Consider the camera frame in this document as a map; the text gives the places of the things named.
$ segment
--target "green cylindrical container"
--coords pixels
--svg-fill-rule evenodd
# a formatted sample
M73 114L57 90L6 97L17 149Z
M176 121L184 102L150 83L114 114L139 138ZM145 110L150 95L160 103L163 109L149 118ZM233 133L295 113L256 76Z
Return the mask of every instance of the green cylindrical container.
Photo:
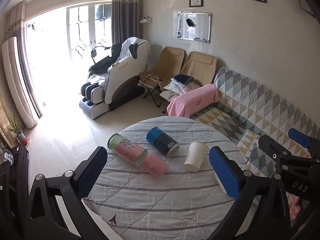
M118 133L110 137L108 148L136 167L139 167L148 155L147 150Z

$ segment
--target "air conditioner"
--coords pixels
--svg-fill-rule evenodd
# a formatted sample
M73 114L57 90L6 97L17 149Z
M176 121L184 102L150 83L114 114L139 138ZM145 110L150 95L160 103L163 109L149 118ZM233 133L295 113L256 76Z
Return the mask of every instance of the air conditioner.
M10 38L2 45L2 58L13 101L26 127L33 128L38 124L39 117L31 103L23 80L18 56L17 37Z

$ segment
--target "hand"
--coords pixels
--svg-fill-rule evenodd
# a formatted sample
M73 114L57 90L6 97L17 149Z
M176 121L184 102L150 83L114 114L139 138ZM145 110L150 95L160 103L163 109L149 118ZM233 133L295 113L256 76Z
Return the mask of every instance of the hand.
M300 200L301 198L297 197L297 196L293 196L293 201L290 207L290 220L296 220L297 216L299 215L300 211L301 211L301 207L300 207Z

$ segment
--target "gray curtain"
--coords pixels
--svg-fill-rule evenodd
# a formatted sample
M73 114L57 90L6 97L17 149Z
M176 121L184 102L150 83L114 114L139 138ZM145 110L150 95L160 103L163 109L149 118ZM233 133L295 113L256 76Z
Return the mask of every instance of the gray curtain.
M18 44L18 56L20 61L20 67L22 71L23 81L27 87L27 91L33 107L39 117L43 115L43 103L36 96L35 86L31 77L31 71L29 68L28 57L26 53L26 28L25 28L25 1L22 1L16 5L6 17L6 31L4 33L4 39L7 41L9 38L17 37Z
M112 0L112 44L140 38L140 0Z

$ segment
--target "glass door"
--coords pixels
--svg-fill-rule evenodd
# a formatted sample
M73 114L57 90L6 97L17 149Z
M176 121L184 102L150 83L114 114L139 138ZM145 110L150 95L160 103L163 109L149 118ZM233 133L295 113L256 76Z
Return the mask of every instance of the glass door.
M94 5L94 44L100 46L96 48L96 62L106 56L111 56L111 49L103 48L112 46L111 4Z
M67 36L75 80L82 86L94 64L91 51L96 49L95 62L111 56L111 3L91 3L67 8Z

